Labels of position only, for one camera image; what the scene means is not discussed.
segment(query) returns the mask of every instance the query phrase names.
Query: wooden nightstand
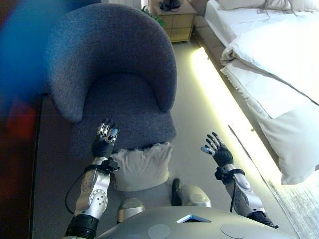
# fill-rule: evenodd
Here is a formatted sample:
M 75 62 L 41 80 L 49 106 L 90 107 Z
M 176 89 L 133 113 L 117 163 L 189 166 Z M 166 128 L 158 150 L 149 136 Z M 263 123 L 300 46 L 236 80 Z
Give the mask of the wooden nightstand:
M 180 0 L 181 6 L 173 11 L 162 11 L 162 0 L 150 0 L 150 13 L 165 21 L 165 31 L 171 42 L 189 41 L 193 29 L 196 11 L 186 0 Z

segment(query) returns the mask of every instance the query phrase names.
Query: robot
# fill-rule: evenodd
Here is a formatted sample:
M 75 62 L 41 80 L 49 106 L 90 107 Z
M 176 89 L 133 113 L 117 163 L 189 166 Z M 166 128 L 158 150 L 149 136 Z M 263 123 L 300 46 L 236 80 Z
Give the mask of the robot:
M 136 198 L 125 200 L 118 209 L 118 224 L 96 237 L 96 228 L 108 203 L 110 173 L 120 170 L 111 153 L 118 135 L 112 121 L 98 127 L 92 146 L 93 162 L 85 168 L 81 194 L 63 239 L 291 239 L 277 230 L 233 156 L 216 133 L 207 135 L 201 148 L 218 167 L 215 176 L 232 198 L 231 212 L 211 207 L 209 197 L 197 186 L 172 186 L 172 206 L 144 209 Z

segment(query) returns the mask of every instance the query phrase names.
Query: glowing light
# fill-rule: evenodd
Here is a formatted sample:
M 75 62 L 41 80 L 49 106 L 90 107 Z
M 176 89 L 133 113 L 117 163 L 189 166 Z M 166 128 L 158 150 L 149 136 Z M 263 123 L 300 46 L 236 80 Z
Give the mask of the glowing light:
M 196 50 L 191 57 L 192 70 L 195 73 L 196 84 L 201 88 L 209 106 L 208 109 L 215 121 L 217 127 L 221 129 L 222 138 L 230 147 L 234 157 L 240 159 L 236 165 L 245 162 L 247 159 L 242 146 L 232 135 L 228 125 L 236 133 L 237 137 L 253 159 L 254 164 L 262 175 L 272 179 L 274 184 L 280 184 L 281 174 L 275 165 L 272 157 L 269 155 L 258 135 L 252 131 L 253 127 L 247 120 L 246 116 L 238 106 L 237 102 L 231 95 L 219 73 L 208 59 L 203 48 Z

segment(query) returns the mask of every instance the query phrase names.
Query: robotic arm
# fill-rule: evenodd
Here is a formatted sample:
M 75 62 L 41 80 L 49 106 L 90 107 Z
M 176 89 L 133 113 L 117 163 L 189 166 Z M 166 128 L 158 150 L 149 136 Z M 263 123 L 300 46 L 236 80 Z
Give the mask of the robotic arm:
M 93 239 L 100 217 L 108 203 L 107 189 L 110 173 L 118 171 L 117 163 L 110 158 L 117 135 L 116 125 L 102 122 L 92 145 L 94 160 L 85 168 L 81 194 L 64 239 Z
M 214 132 L 212 136 L 207 135 L 207 137 L 208 145 L 202 147 L 201 150 L 210 154 L 218 164 L 215 176 L 224 183 L 227 192 L 232 197 L 230 211 L 234 208 L 239 215 L 277 228 L 278 226 L 275 226 L 267 216 L 260 198 L 251 188 L 244 171 L 233 165 L 233 156 L 225 143 Z

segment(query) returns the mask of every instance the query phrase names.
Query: blue armchair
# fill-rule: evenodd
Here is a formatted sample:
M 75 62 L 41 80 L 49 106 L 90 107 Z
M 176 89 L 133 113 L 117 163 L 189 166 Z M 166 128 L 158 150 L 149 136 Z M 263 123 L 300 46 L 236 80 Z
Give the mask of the blue armchair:
M 119 127 L 114 150 L 175 138 L 175 55 L 163 28 L 146 14 L 116 4 L 70 12 L 52 31 L 45 58 L 49 95 L 74 124 L 72 156 L 90 156 L 103 118 Z

